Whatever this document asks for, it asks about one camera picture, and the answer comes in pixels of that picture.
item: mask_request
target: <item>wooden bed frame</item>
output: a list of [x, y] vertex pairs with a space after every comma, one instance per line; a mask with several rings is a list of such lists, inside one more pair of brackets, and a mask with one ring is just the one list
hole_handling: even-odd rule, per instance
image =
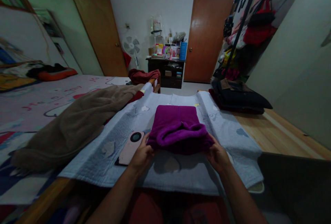
[[[155, 84], [152, 79], [150, 82], [154, 93], [160, 93], [160, 81]], [[266, 110], [263, 115], [233, 115], [264, 153], [331, 160], [330, 150], [271, 110]], [[17, 223], [46, 223], [78, 182], [58, 177]]]

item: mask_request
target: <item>wooden door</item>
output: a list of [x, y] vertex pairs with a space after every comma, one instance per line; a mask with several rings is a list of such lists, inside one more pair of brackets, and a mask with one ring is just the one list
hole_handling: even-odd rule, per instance
[[127, 77], [110, 0], [74, 0], [105, 76]]
[[232, 3], [233, 0], [194, 0], [184, 81], [210, 82]]

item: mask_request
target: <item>folded purple cloth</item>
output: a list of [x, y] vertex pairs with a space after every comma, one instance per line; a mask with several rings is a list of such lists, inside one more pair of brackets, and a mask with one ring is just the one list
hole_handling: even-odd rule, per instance
[[162, 106], [156, 109], [147, 145], [175, 154], [191, 155], [207, 151], [213, 141], [197, 110], [188, 106]]

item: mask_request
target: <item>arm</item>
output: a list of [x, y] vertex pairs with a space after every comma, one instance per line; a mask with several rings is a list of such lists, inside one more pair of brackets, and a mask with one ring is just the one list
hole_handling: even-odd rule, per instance
[[212, 135], [210, 137], [214, 145], [207, 153], [207, 159], [220, 175], [236, 223], [267, 223], [232, 166], [227, 152]]
[[138, 178], [154, 156], [152, 147], [146, 145], [148, 136], [149, 133], [144, 136], [130, 164], [86, 223], [121, 222]]

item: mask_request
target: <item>lap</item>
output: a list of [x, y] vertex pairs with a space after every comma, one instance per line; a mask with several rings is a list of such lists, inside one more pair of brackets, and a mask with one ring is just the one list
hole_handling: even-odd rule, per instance
[[220, 196], [136, 188], [123, 222], [163, 223], [164, 219], [182, 220], [183, 223], [229, 223]]

